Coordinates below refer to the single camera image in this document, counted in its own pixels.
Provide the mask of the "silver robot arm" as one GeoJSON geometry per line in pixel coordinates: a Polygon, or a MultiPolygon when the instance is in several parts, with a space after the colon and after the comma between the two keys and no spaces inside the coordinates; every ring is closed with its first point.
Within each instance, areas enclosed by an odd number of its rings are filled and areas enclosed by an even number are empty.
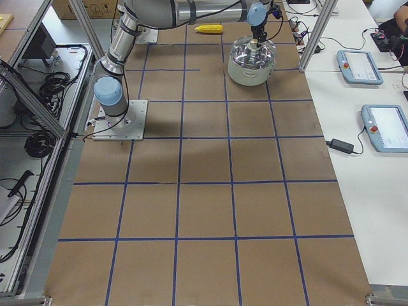
{"type": "Polygon", "coordinates": [[[209,22],[247,22],[256,32],[265,27],[272,1],[125,1],[124,14],[97,78],[122,83],[124,66],[143,29],[160,31],[209,22]]]}

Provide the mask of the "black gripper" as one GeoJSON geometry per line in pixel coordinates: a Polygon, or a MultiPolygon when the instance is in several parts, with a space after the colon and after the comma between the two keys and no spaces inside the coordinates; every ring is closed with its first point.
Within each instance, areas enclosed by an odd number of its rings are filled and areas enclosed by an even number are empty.
{"type": "Polygon", "coordinates": [[[264,25],[261,24],[257,26],[251,26],[251,32],[252,32],[252,40],[251,40],[252,47],[257,47],[258,44],[260,45],[267,40],[267,33],[265,32],[264,25]]]}

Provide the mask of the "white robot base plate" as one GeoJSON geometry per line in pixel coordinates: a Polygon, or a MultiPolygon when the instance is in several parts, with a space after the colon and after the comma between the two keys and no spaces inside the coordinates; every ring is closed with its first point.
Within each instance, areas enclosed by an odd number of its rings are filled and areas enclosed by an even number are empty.
{"type": "Polygon", "coordinates": [[[97,120],[94,131],[87,134],[95,141],[142,141],[145,131],[148,101],[130,100],[127,114],[122,117],[109,117],[101,106],[98,115],[103,117],[97,120]]]}

